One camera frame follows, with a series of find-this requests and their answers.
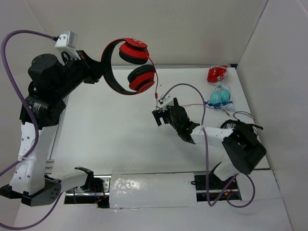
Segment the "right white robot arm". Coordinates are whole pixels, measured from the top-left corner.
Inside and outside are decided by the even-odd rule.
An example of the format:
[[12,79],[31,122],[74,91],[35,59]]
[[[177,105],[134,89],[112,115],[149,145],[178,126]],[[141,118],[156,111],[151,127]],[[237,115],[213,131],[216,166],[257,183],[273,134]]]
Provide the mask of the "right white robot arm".
[[184,107],[173,103],[152,111],[158,126],[169,124],[187,143],[208,144],[222,150],[222,157],[212,170],[221,181],[239,173],[249,175],[266,154],[266,148],[257,139],[254,124],[227,120],[222,128],[204,127],[192,122]]

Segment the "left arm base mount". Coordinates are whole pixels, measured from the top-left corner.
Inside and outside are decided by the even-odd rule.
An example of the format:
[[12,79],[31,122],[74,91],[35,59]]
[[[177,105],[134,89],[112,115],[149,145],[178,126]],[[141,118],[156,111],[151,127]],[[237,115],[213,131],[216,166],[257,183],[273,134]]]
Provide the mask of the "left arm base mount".
[[95,175],[85,167],[74,168],[77,182],[65,192],[65,204],[94,204],[98,208],[109,208],[110,175]]

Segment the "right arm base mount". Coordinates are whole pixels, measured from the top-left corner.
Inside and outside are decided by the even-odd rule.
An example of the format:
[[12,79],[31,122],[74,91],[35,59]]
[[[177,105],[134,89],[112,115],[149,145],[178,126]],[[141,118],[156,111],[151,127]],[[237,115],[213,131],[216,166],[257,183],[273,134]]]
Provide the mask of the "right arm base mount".
[[[223,190],[225,185],[231,180],[231,177],[226,181],[221,181],[215,174],[214,170],[217,168],[218,164],[209,172],[209,195],[210,201],[213,202]],[[194,172],[194,179],[191,181],[191,185],[195,186],[196,189],[196,199],[197,202],[205,202],[206,198],[206,172]],[[241,200],[239,193],[239,187],[236,180],[224,190],[224,193],[219,198],[219,201],[226,201],[229,196],[230,200]]]

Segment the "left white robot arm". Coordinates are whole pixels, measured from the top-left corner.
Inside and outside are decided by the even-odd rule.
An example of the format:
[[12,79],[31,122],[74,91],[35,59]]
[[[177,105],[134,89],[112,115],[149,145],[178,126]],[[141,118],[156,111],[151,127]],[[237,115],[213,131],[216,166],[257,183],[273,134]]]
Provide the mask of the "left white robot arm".
[[61,60],[50,53],[32,60],[28,96],[23,98],[20,113],[20,153],[12,180],[0,189],[3,197],[20,199],[28,206],[49,205],[70,189],[88,192],[102,183],[84,167],[57,177],[45,171],[51,141],[66,108],[65,98],[82,83],[97,83],[105,72],[105,65],[84,51],[78,51],[78,55],[74,59],[64,51]]

